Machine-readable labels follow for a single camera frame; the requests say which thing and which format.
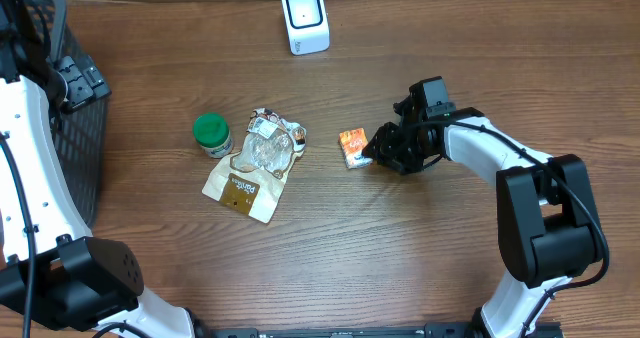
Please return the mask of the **small orange box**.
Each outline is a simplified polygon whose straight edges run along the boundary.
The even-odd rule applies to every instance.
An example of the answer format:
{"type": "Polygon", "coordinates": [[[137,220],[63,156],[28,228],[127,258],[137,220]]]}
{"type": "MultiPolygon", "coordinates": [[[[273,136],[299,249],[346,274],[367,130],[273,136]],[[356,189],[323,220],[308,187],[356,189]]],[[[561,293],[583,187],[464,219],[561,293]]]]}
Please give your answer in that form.
{"type": "Polygon", "coordinates": [[[341,132],[339,142],[348,169],[363,168],[373,162],[372,158],[363,155],[363,149],[368,144],[363,128],[341,132]]]}

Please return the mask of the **brown clear snack bag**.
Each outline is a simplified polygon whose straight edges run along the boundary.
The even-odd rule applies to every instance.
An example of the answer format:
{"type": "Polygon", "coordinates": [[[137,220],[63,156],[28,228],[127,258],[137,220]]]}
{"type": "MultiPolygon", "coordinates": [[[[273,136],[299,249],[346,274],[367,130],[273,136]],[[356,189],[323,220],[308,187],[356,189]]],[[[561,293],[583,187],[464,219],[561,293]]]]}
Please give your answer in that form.
{"type": "Polygon", "coordinates": [[[307,130],[267,108],[252,111],[241,150],[210,172],[202,193],[259,222],[271,221],[307,130]]]}

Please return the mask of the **green round lid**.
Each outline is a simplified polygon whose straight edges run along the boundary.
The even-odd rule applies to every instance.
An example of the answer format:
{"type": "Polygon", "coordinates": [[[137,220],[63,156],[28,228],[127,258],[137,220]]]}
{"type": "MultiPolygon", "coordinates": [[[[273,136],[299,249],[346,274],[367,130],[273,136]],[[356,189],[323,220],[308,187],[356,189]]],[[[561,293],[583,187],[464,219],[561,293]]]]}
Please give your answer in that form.
{"type": "Polygon", "coordinates": [[[192,129],[194,138],[211,158],[220,159],[233,149],[233,137],[227,121],[217,113],[199,116],[192,129]]]}

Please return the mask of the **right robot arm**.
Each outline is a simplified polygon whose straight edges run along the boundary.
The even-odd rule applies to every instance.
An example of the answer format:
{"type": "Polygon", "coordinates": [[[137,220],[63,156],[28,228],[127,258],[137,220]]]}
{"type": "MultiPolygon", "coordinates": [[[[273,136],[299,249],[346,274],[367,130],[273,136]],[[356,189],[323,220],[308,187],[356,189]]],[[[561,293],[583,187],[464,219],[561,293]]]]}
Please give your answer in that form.
{"type": "Polygon", "coordinates": [[[442,159],[459,163],[496,191],[497,238],[505,273],[468,323],[429,323],[427,337],[560,337],[537,323],[561,291],[596,284],[610,250],[585,163],[552,156],[509,137],[479,110],[459,109],[436,76],[394,104],[399,120],[378,128],[363,156],[400,174],[442,159]]]}

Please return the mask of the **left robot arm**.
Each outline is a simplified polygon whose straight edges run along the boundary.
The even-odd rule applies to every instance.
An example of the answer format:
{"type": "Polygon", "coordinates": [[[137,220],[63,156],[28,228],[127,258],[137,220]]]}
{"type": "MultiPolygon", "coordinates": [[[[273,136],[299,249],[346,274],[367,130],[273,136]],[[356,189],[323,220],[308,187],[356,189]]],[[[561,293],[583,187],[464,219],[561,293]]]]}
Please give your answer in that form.
{"type": "Polygon", "coordinates": [[[66,126],[109,88],[88,56],[64,54],[65,0],[1,0],[1,302],[34,325],[96,336],[207,337],[190,310],[144,283],[129,247],[92,234],[83,208],[99,172],[68,188],[66,166],[99,155],[103,126],[66,126]]]}

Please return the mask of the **white barcode scanner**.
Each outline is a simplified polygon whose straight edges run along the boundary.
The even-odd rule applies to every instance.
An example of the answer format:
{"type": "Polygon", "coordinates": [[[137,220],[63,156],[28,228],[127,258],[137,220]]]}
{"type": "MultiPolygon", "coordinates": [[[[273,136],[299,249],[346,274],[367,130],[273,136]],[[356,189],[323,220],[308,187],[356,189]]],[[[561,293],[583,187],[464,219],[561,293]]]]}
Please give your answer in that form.
{"type": "Polygon", "coordinates": [[[290,51],[295,56],[330,47],[330,28],[324,0],[281,0],[290,51]]]}

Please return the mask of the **grey plastic mesh basket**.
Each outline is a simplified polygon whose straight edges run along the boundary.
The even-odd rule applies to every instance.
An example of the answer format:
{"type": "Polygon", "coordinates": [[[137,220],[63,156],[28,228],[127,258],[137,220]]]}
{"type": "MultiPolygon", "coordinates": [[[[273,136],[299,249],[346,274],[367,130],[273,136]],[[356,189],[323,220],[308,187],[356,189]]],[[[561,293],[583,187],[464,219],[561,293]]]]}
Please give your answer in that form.
{"type": "Polygon", "coordinates": [[[29,78],[51,95],[49,122],[65,182],[85,223],[95,224],[108,100],[75,113],[57,113],[52,101],[62,91],[55,63],[78,61],[84,52],[66,24],[66,0],[1,0],[1,78],[29,78]]]}

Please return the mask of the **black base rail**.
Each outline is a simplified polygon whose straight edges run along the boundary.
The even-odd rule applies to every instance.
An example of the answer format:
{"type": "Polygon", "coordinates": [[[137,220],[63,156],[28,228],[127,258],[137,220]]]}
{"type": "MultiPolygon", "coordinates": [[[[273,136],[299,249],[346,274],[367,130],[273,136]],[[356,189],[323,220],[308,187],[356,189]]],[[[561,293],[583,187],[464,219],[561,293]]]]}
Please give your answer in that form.
{"type": "Polygon", "coordinates": [[[235,328],[212,330],[214,338],[468,338],[483,337],[472,333],[467,323],[428,323],[423,327],[333,328],[301,330],[263,330],[235,328]]]}

